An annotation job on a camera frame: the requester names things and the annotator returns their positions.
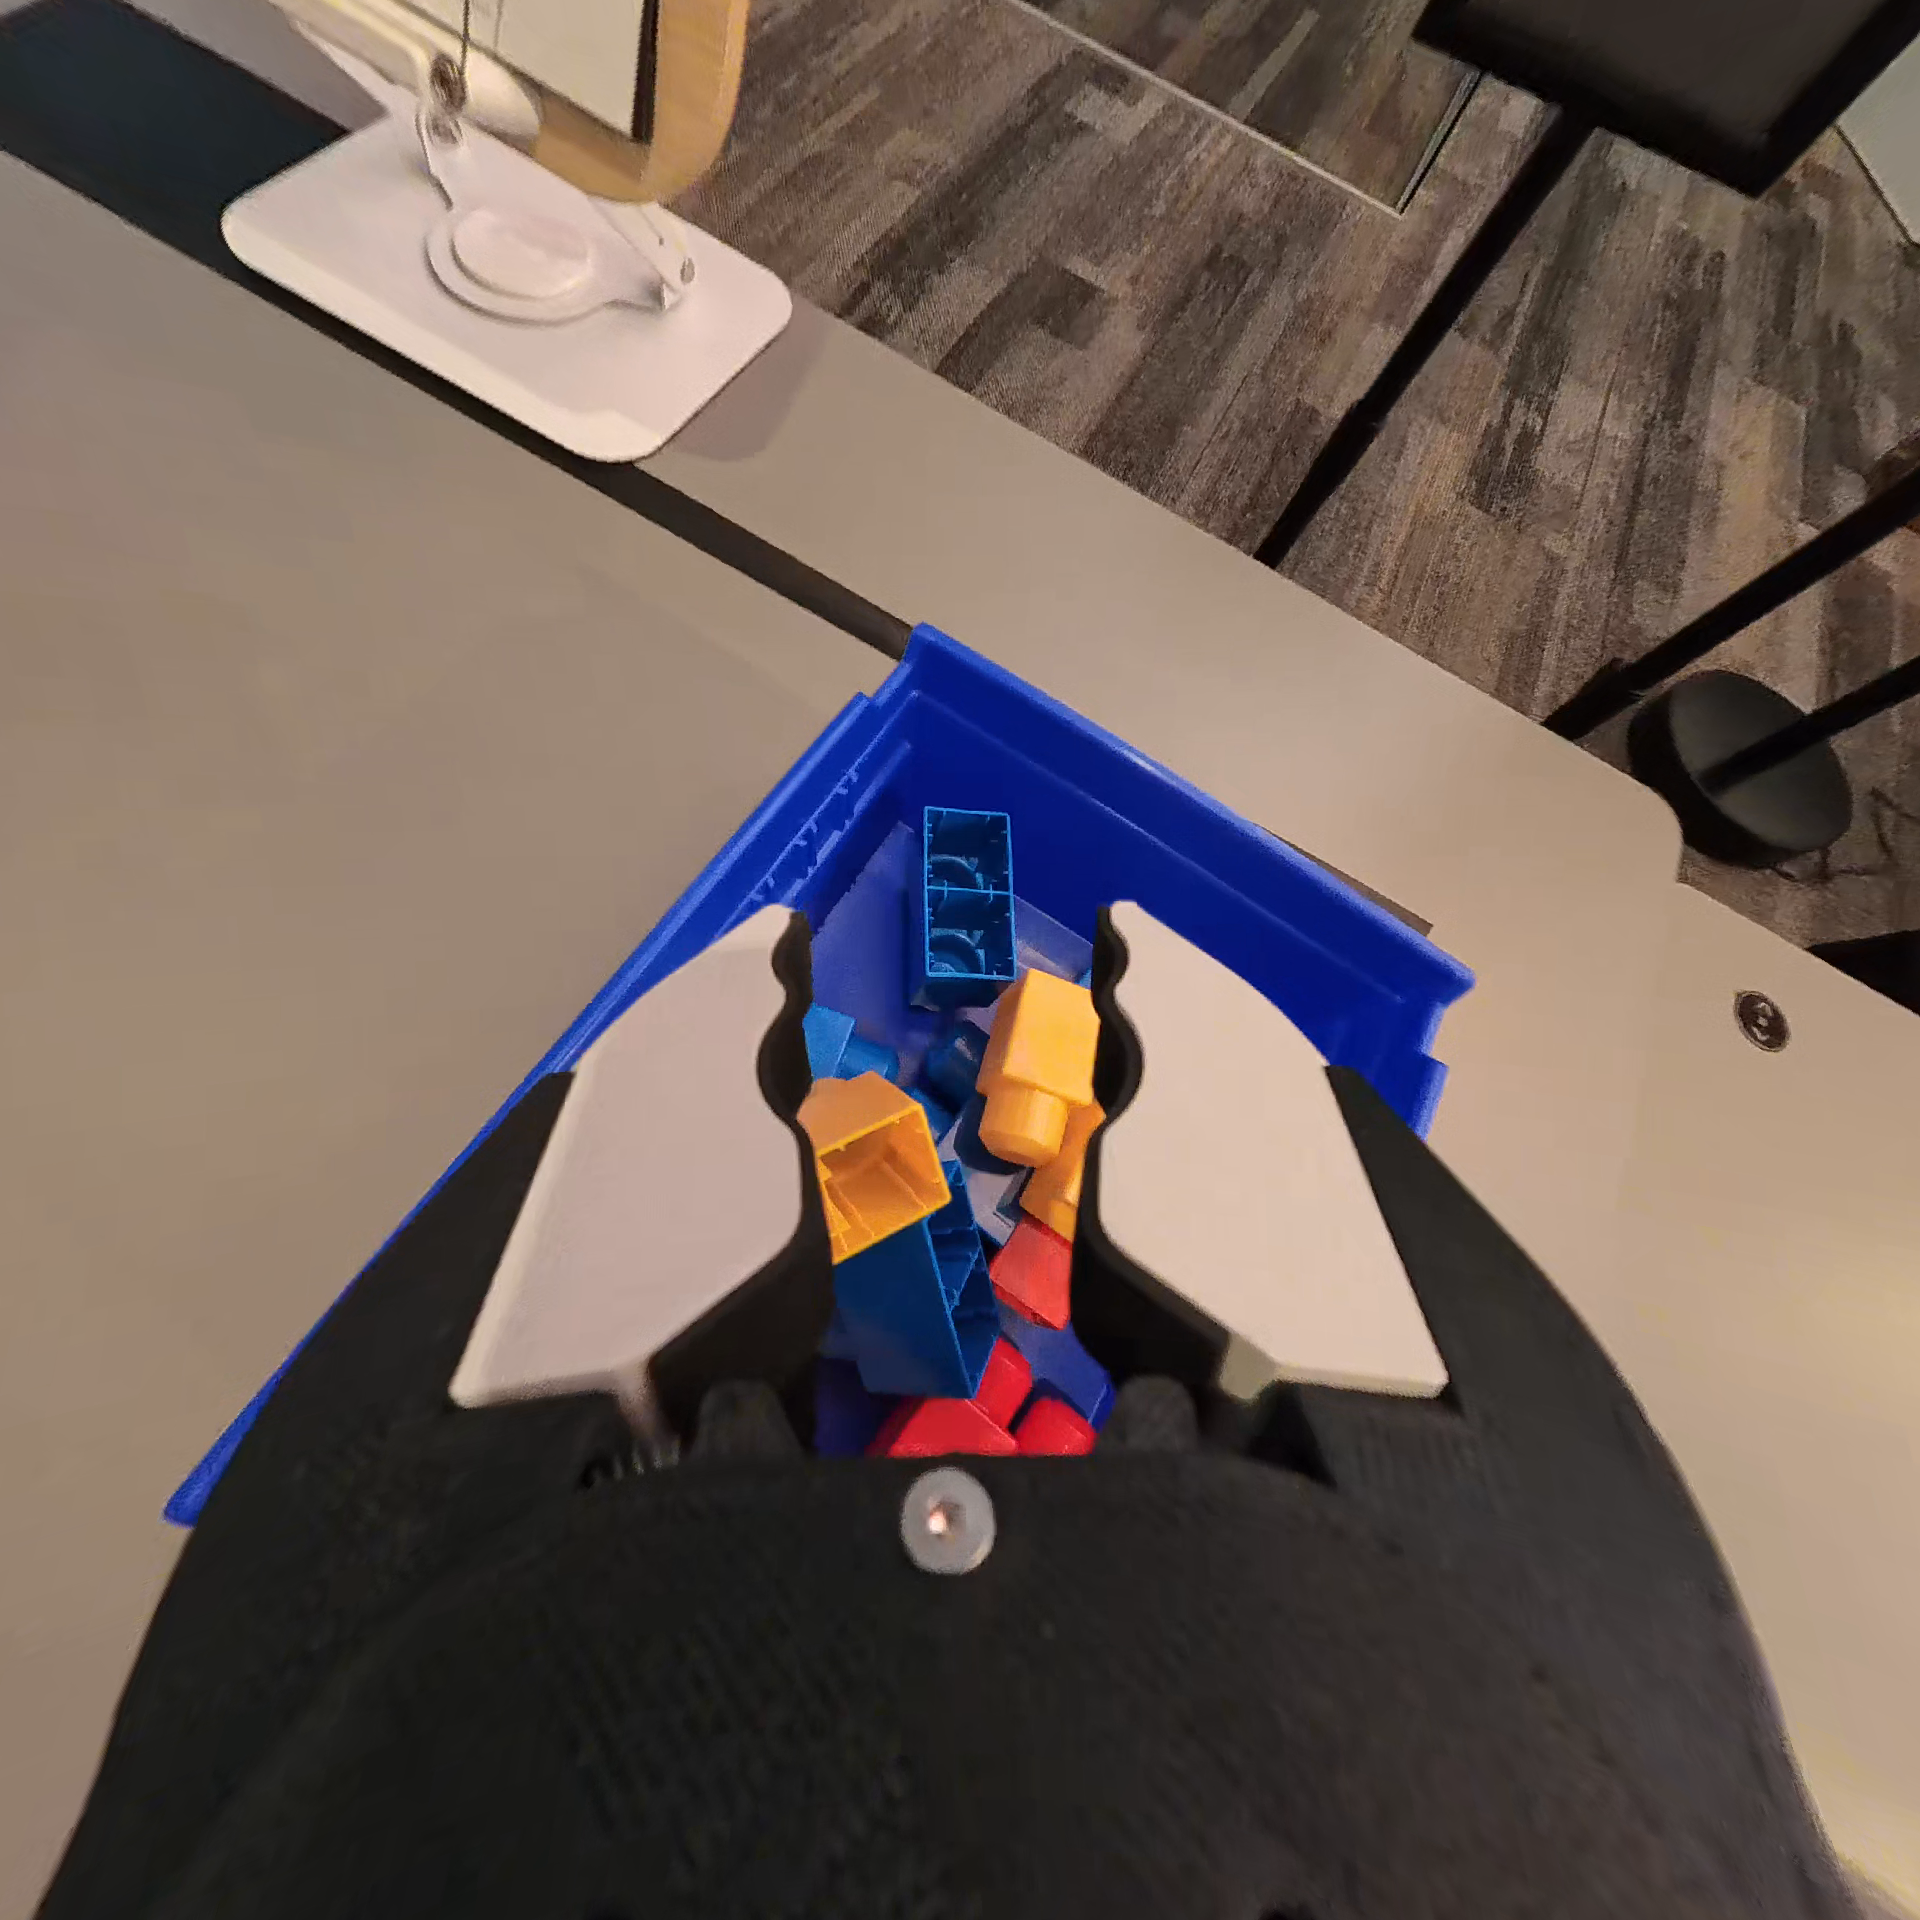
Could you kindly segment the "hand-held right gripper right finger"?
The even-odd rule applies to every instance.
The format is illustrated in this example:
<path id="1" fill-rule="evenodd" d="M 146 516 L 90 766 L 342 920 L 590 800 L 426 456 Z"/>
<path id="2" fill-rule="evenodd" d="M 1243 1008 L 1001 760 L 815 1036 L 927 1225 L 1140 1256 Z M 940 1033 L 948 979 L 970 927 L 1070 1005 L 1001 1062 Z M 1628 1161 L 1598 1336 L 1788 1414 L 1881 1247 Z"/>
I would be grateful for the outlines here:
<path id="1" fill-rule="evenodd" d="M 1106 1108 L 1073 1243 L 1073 1328 L 1115 1383 L 1249 1405 L 1271 1384 L 1438 1400 L 1449 1368 L 1328 1057 L 1136 900 L 1103 911 Z"/>

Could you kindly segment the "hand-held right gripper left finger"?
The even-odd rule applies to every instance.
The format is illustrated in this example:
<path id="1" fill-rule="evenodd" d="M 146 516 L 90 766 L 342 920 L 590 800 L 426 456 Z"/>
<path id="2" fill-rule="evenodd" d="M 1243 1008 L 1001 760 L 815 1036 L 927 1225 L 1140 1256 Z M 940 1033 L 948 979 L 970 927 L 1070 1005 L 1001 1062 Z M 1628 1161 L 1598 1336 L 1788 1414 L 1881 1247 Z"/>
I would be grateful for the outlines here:
<path id="1" fill-rule="evenodd" d="M 608 1393 L 694 1427 L 712 1388 L 801 1404 L 832 1260 L 801 1104 L 809 923 L 768 904 L 642 991 L 574 1065 L 449 1392 Z"/>

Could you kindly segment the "blue mega block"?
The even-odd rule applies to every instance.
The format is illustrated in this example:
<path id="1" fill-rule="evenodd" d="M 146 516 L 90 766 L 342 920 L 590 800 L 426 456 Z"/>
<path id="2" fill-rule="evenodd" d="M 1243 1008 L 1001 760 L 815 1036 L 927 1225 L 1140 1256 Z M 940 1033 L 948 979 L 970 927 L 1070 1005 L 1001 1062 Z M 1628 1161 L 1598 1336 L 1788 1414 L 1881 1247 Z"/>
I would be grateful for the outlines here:
<path id="1" fill-rule="evenodd" d="M 900 1060 L 894 1046 L 867 1039 L 854 1014 L 811 1003 L 802 1019 L 808 1067 L 815 1081 L 855 1079 L 865 1071 L 900 1083 Z"/>
<path id="2" fill-rule="evenodd" d="M 905 999 L 927 1012 L 990 1005 L 1017 982 L 1014 820 L 929 804 L 910 870 Z"/>
<path id="3" fill-rule="evenodd" d="M 880 1398 L 972 1400 L 999 1340 L 999 1310 L 966 1173 L 948 1197 L 832 1271 L 831 1358 Z"/>
<path id="4" fill-rule="evenodd" d="M 951 1127 L 954 1116 L 962 1112 L 977 1095 L 987 1044 L 990 1031 L 974 1019 L 951 1021 L 929 1044 L 912 1093 L 931 1112 L 944 1116 L 944 1119 L 935 1119 L 938 1134 Z"/>

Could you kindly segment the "pile of orange mega blocks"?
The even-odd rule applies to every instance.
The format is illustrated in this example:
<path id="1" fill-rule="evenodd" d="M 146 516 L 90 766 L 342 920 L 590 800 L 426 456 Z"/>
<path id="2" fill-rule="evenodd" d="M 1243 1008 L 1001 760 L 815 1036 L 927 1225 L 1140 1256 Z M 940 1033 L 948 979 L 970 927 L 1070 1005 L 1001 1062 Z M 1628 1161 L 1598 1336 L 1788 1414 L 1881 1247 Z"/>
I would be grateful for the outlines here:
<path id="1" fill-rule="evenodd" d="M 1105 1121 L 1094 1093 L 1098 1029 L 1089 988 L 1024 972 L 992 1008 L 974 1112 L 962 1118 L 978 1158 L 1024 1174 L 1016 1225 L 1034 1216 L 1070 1240 L 1089 1145 Z M 935 1212 L 938 1139 L 903 1085 L 873 1071 L 817 1081 L 801 1121 L 838 1263 Z"/>

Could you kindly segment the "blue plastic bin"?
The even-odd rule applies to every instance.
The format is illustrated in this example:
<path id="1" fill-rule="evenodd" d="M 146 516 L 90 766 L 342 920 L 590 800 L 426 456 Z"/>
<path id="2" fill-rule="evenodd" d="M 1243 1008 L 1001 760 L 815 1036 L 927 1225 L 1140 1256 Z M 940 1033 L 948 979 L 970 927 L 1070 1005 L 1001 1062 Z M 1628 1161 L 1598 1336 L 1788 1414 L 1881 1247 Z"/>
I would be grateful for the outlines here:
<path id="1" fill-rule="evenodd" d="M 1327 1054 L 1338 1104 L 1447 1364 L 1447 1390 L 1432 1404 L 1451 1408 L 1467 1381 L 1467 1359 L 1455 1353 L 1457 1331 L 1440 1285 L 1422 1271 L 1418 1216 L 1391 1192 L 1385 1179 L 1402 1163 L 1418 1167 L 1432 1155 L 1422 1145 L 1376 1147 L 1376 1135 L 1403 1139 L 1407 1119 L 1415 1135 L 1424 1135 L 1446 1083 L 1446 1067 L 1430 1054 L 1430 1041 L 1442 1012 L 1472 985 L 1471 972 L 1412 940 L 1392 917 L 1352 896 L 1186 779 L 967 646 L 919 631 L 880 692 L 844 709 L 496 1111 L 488 1131 L 504 1127 L 505 1143 L 491 1147 L 488 1135 L 479 1135 L 462 1155 L 479 1171 L 462 1173 L 462 1163 L 454 1161 L 441 1173 L 276 1376 L 264 1383 L 223 1444 L 176 1491 L 167 1515 L 201 1519 L 216 1485 L 284 1381 L 295 1381 L 290 1409 L 302 1409 L 300 1398 L 310 1398 L 312 1408 L 345 1408 L 353 1374 L 364 1384 L 372 1377 L 372 1359 L 353 1359 L 345 1350 L 362 1303 L 379 1292 L 399 1299 L 402 1279 L 422 1277 L 432 1254 L 470 1262 L 471 1275 L 451 1283 L 451 1332 L 427 1336 L 431 1345 L 441 1345 L 441 1356 L 426 1361 L 426 1384 L 416 1390 L 427 1408 L 494 1414 L 599 1408 L 627 1419 L 608 1393 L 462 1408 L 449 1392 L 559 1121 L 571 1069 L 642 991 L 768 904 L 802 911 L 809 923 L 811 1003 L 838 1008 L 839 968 L 831 917 L 888 849 L 894 831 L 910 831 L 910 848 L 898 859 L 894 911 L 886 935 L 862 937 L 865 965 L 855 979 L 883 980 L 892 1014 L 919 1024 L 923 1037 L 940 1036 L 956 1021 L 956 1011 L 927 1012 L 905 999 L 905 892 L 919 862 L 922 814 L 929 804 L 1010 815 L 1017 947 L 1027 904 L 1068 918 L 1090 947 L 1090 979 L 1082 968 L 1064 979 L 1090 990 L 1099 1019 L 1094 1093 L 1105 1118 L 1099 1093 L 1106 1087 L 1103 1067 L 1110 1044 L 1099 1037 L 1096 968 L 1103 911 L 1115 900 L 1140 903 L 1154 918 L 1225 961 Z M 1106 1384 L 1114 1419 L 1110 1443 L 1121 1439 L 1121 1414 L 1134 1409 L 1140 1397 L 1171 1390 L 1178 1427 L 1199 1427 L 1203 1439 L 1216 1437 L 1228 1451 L 1271 1464 L 1288 1464 L 1294 1447 L 1304 1444 L 1310 1470 L 1320 1472 L 1316 1443 L 1294 1424 L 1305 1413 L 1305 1384 L 1271 1384 L 1257 1400 L 1241 1405 L 1222 1393 L 1199 1397 L 1171 1376 L 1115 1383 L 1073 1321 L 1068 1331 Z M 710 1416 L 722 1413 L 734 1392 L 755 1408 L 768 1398 L 780 1400 L 763 1383 L 720 1383 L 704 1397 L 694 1427 L 631 1424 L 646 1462 L 703 1453 L 704 1439 L 713 1436 Z M 880 1398 L 865 1388 L 859 1397 L 880 1405 L 867 1443 L 900 1400 L 918 1400 Z M 987 1494 L 978 1487 L 959 1492 L 972 1472 L 995 1472 L 1006 1457 L 1028 1464 L 1054 1456 L 867 1457 L 894 1472 L 922 1472 L 922 1485 L 905 1508 L 905 1537 L 919 1563 L 934 1568 L 938 1552 L 983 1545 L 992 1535 Z"/>

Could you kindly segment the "instruction sheet on white stand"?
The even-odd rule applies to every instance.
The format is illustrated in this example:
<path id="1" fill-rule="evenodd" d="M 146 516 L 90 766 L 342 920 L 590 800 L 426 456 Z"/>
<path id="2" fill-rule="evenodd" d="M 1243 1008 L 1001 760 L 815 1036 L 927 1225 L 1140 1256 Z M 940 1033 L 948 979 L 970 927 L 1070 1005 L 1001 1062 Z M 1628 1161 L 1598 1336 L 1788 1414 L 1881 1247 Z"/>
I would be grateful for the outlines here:
<path id="1" fill-rule="evenodd" d="M 249 189 L 223 231 L 252 272 L 598 464 L 658 453 L 796 313 L 662 205 L 594 198 L 427 102 Z"/>

